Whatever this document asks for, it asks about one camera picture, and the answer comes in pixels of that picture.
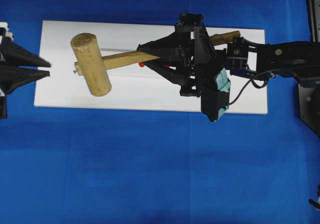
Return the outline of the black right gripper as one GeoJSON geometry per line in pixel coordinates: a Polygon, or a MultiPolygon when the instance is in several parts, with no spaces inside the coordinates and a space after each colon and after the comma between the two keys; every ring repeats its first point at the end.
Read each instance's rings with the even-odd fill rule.
{"type": "Polygon", "coordinates": [[[144,64],[166,80],[181,86],[184,97],[213,98],[228,96],[230,80],[225,70],[226,51],[215,46],[232,42],[232,33],[209,36],[201,14],[182,13],[170,35],[139,44],[137,51],[159,57],[166,61],[183,61],[175,69],[161,61],[144,64]]]}

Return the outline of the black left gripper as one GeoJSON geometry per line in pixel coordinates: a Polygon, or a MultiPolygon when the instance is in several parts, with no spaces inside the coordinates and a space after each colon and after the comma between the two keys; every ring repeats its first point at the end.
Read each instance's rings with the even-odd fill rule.
{"type": "Polygon", "coordinates": [[[28,83],[49,77],[50,72],[18,66],[45,67],[51,64],[45,59],[33,54],[14,43],[13,34],[9,32],[7,22],[0,23],[0,118],[7,119],[7,95],[15,89],[28,83]]]}

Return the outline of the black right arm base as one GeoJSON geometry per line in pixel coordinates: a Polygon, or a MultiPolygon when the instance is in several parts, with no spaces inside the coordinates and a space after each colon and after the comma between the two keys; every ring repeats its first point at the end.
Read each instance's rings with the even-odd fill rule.
{"type": "MultiPolygon", "coordinates": [[[[320,0],[306,0],[310,40],[320,42],[320,0]]],[[[317,136],[320,135],[320,88],[298,86],[299,116],[317,136]]]]}

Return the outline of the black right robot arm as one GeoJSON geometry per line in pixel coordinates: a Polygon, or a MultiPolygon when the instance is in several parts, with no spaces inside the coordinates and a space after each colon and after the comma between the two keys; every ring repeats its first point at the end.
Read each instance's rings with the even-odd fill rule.
{"type": "Polygon", "coordinates": [[[279,75],[304,88],[320,85],[320,45],[312,41],[254,43],[235,34],[209,36],[201,14],[182,13],[174,32],[137,47],[154,57],[147,67],[181,87],[182,96],[227,102],[227,73],[266,86],[279,75]]]}

